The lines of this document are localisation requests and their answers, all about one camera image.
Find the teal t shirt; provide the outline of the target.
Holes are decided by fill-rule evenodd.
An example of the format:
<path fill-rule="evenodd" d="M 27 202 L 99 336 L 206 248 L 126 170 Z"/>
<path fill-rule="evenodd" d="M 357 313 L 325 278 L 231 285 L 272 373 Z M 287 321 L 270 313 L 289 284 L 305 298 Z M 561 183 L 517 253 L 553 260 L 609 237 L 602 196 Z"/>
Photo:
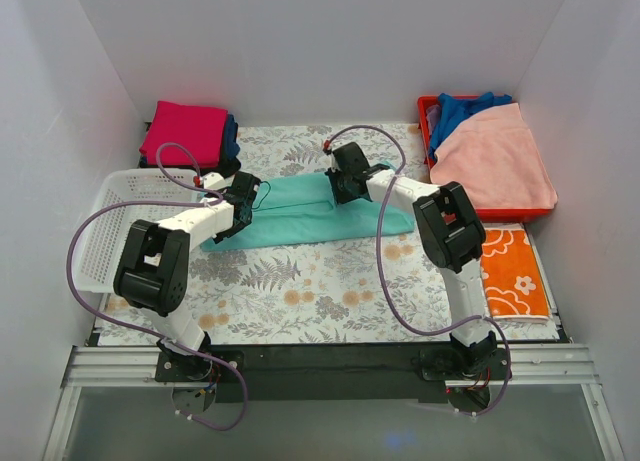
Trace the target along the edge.
<path fill-rule="evenodd" d="M 373 237 L 379 212 L 378 202 L 365 199 L 338 205 L 320 172 L 274 178 L 260 185 L 249 226 L 200 248 L 222 252 Z"/>

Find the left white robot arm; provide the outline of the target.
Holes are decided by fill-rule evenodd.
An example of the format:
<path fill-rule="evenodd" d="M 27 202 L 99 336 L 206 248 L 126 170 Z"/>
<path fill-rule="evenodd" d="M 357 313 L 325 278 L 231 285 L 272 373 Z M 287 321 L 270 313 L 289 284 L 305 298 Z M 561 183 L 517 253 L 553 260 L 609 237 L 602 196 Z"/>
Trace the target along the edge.
<path fill-rule="evenodd" d="M 219 199 L 211 194 L 160 221 L 135 221 L 128 232 L 113 288 L 140 309 L 160 333 L 160 343 L 180 354 L 178 368 L 193 381 L 213 367 L 206 333 L 183 304 L 193 250 L 207 240 L 220 242 L 251 224 L 261 180 L 238 172 Z"/>

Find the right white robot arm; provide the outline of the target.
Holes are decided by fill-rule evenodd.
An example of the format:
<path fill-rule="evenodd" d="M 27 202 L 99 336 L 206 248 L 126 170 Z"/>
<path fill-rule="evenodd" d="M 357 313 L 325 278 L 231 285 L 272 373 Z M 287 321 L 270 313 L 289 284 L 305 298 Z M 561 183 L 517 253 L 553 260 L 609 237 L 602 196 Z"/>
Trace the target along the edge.
<path fill-rule="evenodd" d="M 371 165 L 355 142 L 323 152 L 331 158 L 326 171 L 339 204 L 363 199 L 380 204 L 376 228 L 376 264 L 384 296 L 393 316 L 419 336 L 448 334 L 450 345 L 435 356 L 434 371 L 475 378 L 489 365 L 497 349 L 496 335 L 485 320 L 486 298 L 481 257 L 486 231 L 464 188 L 457 182 L 443 186 L 410 179 L 384 164 Z M 446 288 L 452 324 L 434 331 L 420 330 L 396 309 L 384 279 L 381 236 L 388 206 L 415 219 L 423 250 L 438 269 Z"/>

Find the white plastic basket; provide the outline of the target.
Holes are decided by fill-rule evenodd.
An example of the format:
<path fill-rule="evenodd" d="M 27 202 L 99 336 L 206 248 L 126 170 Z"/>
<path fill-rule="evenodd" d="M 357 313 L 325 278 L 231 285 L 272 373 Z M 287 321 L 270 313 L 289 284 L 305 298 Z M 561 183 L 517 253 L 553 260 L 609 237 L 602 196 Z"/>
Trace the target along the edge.
<path fill-rule="evenodd" d="M 90 223 L 79 238 L 73 256 L 76 288 L 91 293 L 111 293 L 113 280 L 134 221 L 158 222 L 184 210 L 172 202 L 191 203 L 201 197 L 169 180 L 159 169 L 129 169 L 111 173 L 104 180 L 93 210 L 136 201 L 136 206 L 111 210 Z"/>

